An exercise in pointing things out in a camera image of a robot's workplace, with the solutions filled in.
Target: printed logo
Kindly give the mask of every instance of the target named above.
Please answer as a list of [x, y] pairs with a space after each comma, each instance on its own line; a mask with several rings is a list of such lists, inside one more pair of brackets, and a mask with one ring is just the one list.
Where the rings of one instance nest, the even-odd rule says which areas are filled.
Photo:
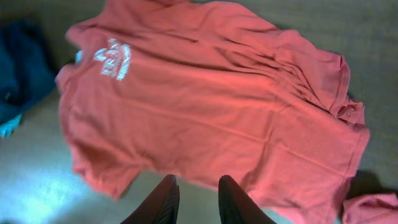
[[94, 54], [94, 60], [104, 62], [101, 74], [116, 77], [117, 80], [122, 80], [129, 71], [130, 58], [130, 45], [122, 44], [114, 38], [108, 40], [107, 49], [100, 49]]

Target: salmon shirt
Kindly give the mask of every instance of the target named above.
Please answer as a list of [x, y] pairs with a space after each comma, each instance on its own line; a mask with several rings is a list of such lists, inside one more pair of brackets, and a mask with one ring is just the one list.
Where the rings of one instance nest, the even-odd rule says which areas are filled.
[[140, 172], [230, 175], [294, 223], [332, 223], [369, 140], [349, 68], [231, 2], [110, 0], [57, 76], [73, 171], [119, 198]]

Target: pink fabric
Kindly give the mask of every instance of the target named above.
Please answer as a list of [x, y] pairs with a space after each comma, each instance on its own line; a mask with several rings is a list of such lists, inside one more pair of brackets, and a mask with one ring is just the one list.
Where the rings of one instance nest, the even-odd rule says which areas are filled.
[[344, 202], [344, 224], [396, 224], [398, 199], [395, 194], [364, 195]]
[[231, 175], [294, 223], [332, 223], [369, 139], [349, 68], [239, 4], [113, 0], [57, 77], [73, 171], [118, 198], [143, 170]]

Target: pile of clothes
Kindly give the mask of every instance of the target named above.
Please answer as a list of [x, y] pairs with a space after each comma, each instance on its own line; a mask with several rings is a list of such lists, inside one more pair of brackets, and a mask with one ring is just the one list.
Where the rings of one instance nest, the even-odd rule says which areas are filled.
[[18, 127], [22, 113], [55, 87], [44, 37], [28, 20], [0, 27], [0, 138]]

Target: floor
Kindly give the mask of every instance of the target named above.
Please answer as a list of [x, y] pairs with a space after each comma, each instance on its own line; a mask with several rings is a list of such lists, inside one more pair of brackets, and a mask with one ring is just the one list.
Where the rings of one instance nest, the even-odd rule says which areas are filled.
[[[371, 140], [348, 197], [398, 191], [398, 1], [236, 0], [283, 29], [297, 29], [320, 49], [345, 55], [350, 95], [366, 105]], [[0, 20], [39, 21], [59, 67], [76, 49], [72, 24], [97, 15], [103, 0], [0, 0]], [[58, 123], [58, 93], [32, 108], [10, 139], [0, 140], [0, 223], [119, 223], [162, 176], [143, 173], [119, 201], [96, 194], [70, 172]], [[178, 180], [178, 223], [219, 223], [216, 192]], [[288, 223], [266, 210], [278, 223]]]

